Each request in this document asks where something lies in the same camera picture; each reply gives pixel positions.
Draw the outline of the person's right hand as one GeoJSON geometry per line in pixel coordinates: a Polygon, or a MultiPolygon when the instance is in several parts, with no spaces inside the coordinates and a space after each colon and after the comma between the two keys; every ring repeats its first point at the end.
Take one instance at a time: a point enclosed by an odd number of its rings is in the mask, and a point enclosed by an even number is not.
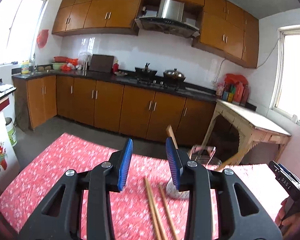
{"type": "Polygon", "coordinates": [[[275,224],[277,226],[287,226],[288,230],[283,234],[283,239],[299,239],[300,240],[300,213],[295,213],[290,217],[284,219],[285,213],[285,206],[287,203],[288,198],[282,201],[281,209],[279,210],[276,218],[275,224]]]}

